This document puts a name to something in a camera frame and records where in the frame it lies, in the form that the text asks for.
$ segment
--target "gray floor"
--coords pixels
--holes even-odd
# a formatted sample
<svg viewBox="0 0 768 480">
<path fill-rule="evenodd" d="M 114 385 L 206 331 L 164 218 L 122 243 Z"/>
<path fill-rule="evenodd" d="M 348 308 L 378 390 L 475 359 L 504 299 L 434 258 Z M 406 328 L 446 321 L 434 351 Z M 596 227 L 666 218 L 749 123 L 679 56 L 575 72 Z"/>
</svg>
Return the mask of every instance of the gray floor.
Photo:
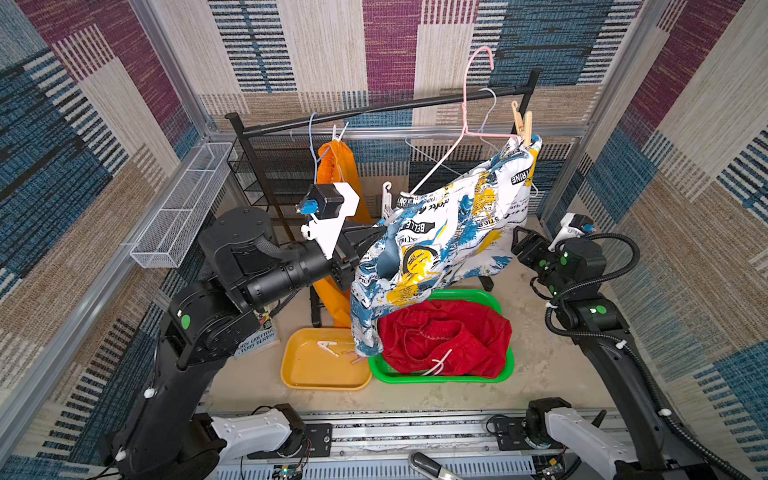
<svg viewBox="0 0 768 480">
<path fill-rule="evenodd" d="M 249 412 L 259 405 L 290 403 L 298 411 L 366 411 L 396 409 L 525 408 L 528 401 L 561 396 L 576 408 L 610 407 L 614 403 L 580 349 L 555 336 L 544 325 L 545 302 L 530 289 L 534 273 L 513 261 L 494 277 L 494 297 L 512 325 L 515 372 L 498 384 L 388 385 L 373 379 L 355 392 L 295 390 L 280 379 L 284 346 L 298 329 L 311 326 L 309 290 L 304 289 L 276 318 L 282 339 L 277 346 L 231 358 L 210 391 L 211 412 Z M 455 288 L 481 289 L 478 279 Z M 323 312 L 323 325 L 333 319 Z"/>
</svg>

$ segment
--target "wire mesh basket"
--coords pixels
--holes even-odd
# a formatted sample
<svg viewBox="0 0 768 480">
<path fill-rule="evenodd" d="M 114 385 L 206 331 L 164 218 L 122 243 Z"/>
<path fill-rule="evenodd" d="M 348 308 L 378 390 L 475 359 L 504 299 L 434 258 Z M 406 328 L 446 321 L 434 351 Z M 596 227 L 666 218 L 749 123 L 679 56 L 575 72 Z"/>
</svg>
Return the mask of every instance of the wire mesh basket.
<svg viewBox="0 0 768 480">
<path fill-rule="evenodd" d="M 142 268 L 178 268 L 229 174 L 229 142 L 205 144 L 131 249 Z"/>
</svg>

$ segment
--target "green basket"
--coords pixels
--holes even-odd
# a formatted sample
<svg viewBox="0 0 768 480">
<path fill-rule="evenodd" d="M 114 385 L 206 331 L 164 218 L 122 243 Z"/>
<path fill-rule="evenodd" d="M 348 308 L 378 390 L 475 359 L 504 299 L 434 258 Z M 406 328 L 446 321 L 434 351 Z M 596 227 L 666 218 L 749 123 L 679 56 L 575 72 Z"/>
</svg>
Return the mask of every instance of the green basket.
<svg viewBox="0 0 768 480">
<path fill-rule="evenodd" d="M 466 300 L 468 302 L 480 303 L 490 306 L 496 310 L 499 315 L 502 314 L 502 307 L 498 301 L 488 292 L 482 290 L 436 290 L 429 296 L 429 300 Z M 381 355 L 372 356 L 368 359 L 368 365 L 371 367 L 373 376 L 384 383 L 446 383 L 446 382 L 465 382 L 465 383 L 499 383 L 504 382 L 515 370 L 515 356 L 512 355 L 512 347 L 507 350 L 507 364 L 498 376 L 494 379 L 484 379 L 480 376 L 422 376 L 421 373 L 398 373 L 384 360 Z"/>
</svg>

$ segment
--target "patterned wall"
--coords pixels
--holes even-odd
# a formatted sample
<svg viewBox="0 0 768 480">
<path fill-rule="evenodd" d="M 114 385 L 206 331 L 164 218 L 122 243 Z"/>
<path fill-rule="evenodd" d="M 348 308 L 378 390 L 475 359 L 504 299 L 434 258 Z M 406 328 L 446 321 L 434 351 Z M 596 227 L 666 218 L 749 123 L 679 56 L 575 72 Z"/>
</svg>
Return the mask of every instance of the patterned wall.
<svg viewBox="0 0 768 480">
<path fill-rule="evenodd" d="M 545 72 L 531 101 L 538 123 L 583 123 L 641 0 L 576 8 L 542 0 L 157 0 L 179 63 L 208 114 L 247 124 L 456 93 L 472 51 L 473 88 Z M 127 0 L 0 0 L 3 193 L 0 197 L 0 401 L 71 312 L 114 248 L 197 138 Z M 489 124 L 510 124 L 509 99 Z M 480 124 L 490 101 L 469 112 Z M 353 126 L 456 125 L 457 105 L 365 115 Z M 535 183 L 556 178 L 572 138 L 550 138 Z M 414 142 L 430 155 L 441 141 Z M 429 160 L 403 143 L 350 141 L 372 194 L 407 188 Z M 490 156 L 468 141 L 457 171 Z M 532 203 L 541 201 L 543 196 Z M 177 270 L 134 269 L 0 478 L 83 478 L 98 471 L 98 436 L 124 421 L 145 377 L 157 321 L 193 280 L 193 250 Z"/>
<path fill-rule="evenodd" d="M 209 215 L 203 228 L 213 219 Z M 0 480 L 87 478 L 101 470 L 92 466 L 101 464 L 99 438 L 122 426 L 149 376 L 170 298 L 204 271 L 197 242 L 177 269 L 133 268 L 0 470 Z"/>
<path fill-rule="evenodd" d="M 474 87 L 524 84 L 543 66 L 531 108 L 582 123 L 641 0 L 162 0 L 154 3 L 191 86 L 219 128 L 455 93 L 469 55 Z M 489 119 L 511 123 L 511 109 Z M 490 107 L 475 102 L 470 123 Z M 458 105 L 374 116 L 388 125 L 460 124 Z"/>
<path fill-rule="evenodd" d="M 702 440 L 768 478 L 768 3 L 673 0 L 558 209 L 633 237 L 610 287 Z M 607 244 L 610 262 L 628 260 Z"/>
<path fill-rule="evenodd" d="M 4 402 L 197 132 L 127 0 L 0 0 L 0 51 Z M 150 295 L 151 285 L 126 291 Z M 63 393 L 69 384 L 57 395 L 77 404 L 73 419 L 134 336 L 130 314 L 72 364 L 66 381 L 82 398 Z"/>
</svg>

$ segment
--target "yellow tray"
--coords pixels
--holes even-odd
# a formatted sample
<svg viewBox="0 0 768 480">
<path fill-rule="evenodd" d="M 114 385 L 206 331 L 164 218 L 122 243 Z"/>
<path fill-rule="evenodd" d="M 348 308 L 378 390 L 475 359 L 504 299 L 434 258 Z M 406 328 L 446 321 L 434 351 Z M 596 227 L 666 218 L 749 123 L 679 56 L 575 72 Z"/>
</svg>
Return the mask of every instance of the yellow tray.
<svg viewBox="0 0 768 480">
<path fill-rule="evenodd" d="M 336 357 L 321 349 L 317 342 L 336 342 L 328 348 Z M 280 378 L 292 389 L 360 390 L 371 381 L 371 369 L 364 359 L 352 364 L 357 356 L 350 329 L 306 328 L 288 339 L 283 354 Z"/>
</svg>

